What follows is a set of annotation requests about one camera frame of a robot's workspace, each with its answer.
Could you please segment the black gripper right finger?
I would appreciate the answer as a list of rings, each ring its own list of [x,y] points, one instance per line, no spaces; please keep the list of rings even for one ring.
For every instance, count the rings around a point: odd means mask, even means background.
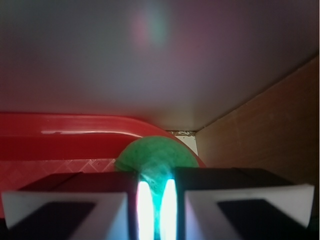
[[[167,181],[162,240],[312,240],[315,188],[260,168],[178,167]]]

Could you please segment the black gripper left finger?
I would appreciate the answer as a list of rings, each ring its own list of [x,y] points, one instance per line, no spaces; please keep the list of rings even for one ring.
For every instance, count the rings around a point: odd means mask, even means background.
[[[135,172],[58,173],[1,194],[10,240],[150,240]]]

